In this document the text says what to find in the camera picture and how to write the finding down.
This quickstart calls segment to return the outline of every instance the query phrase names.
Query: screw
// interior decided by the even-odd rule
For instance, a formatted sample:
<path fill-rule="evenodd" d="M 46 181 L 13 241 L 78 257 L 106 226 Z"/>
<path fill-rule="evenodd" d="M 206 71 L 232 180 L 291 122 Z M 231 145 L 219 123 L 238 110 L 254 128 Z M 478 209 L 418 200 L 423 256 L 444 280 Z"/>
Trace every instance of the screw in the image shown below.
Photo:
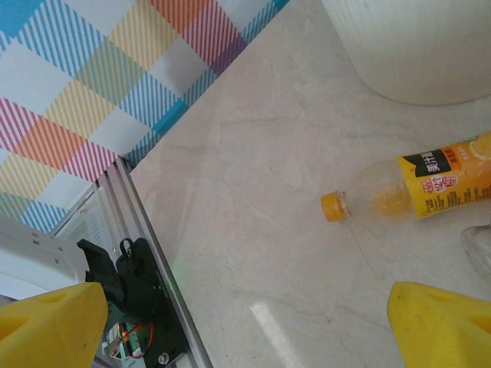
<path fill-rule="evenodd" d="M 167 364 L 169 362 L 169 354 L 161 353 L 157 361 L 159 362 L 159 364 Z"/>

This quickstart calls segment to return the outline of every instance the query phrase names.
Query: white marble tile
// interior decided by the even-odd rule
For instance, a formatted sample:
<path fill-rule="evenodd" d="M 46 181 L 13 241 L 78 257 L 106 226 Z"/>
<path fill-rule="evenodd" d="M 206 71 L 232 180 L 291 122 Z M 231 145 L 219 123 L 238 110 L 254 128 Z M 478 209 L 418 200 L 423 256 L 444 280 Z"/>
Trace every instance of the white marble tile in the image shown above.
<path fill-rule="evenodd" d="M 133 171 L 216 367 L 402 367 L 395 281 L 491 297 L 459 233 L 488 205 L 391 228 L 319 205 L 366 165 L 484 131 L 491 99 L 413 107 L 361 83 L 320 2 L 291 0 Z"/>

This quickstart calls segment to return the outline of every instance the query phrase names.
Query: orange bottle cap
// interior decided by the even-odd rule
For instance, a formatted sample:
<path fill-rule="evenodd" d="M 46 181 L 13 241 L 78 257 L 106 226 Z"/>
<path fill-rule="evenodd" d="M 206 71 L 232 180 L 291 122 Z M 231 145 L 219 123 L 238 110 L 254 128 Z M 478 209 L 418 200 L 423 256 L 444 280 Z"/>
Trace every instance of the orange bottle cap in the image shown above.
<path fill-rule="evenodd" d="M 329 222 L 344 220 L 344 210 L 337 192 L 328 193 L 321 197 L 322 211 Z"/>

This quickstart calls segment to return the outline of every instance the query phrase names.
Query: plaid wall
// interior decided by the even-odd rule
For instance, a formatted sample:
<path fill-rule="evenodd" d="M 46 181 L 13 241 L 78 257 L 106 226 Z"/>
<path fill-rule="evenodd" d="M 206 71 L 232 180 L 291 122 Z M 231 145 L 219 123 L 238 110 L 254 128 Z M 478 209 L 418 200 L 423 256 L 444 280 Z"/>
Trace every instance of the plaid wall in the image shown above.
<path fill-rule="evenodd" d="M 138 163 L 288 0 L 0 0 L 0 212 L 44 232 Z"/>

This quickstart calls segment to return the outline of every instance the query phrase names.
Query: plastic bottle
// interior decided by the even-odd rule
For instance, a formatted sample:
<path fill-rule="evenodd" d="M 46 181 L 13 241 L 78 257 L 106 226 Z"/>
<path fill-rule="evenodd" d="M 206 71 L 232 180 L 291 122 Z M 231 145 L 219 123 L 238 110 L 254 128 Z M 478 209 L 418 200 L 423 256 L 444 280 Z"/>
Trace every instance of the plastic bottle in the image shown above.
<path fill-rule="evenodd" d="M 491 226 L 473 226 L 465 229 L 460 240 L 470 264 L 488 284 L 491 284 Z"/>
<path fill-rule="evenodd" d="M 321 197 L 330 222 L 350 216 L 422 219 L 472 202 L 491 199 L 491 132 L 360 172 L 343 192 Z"/>

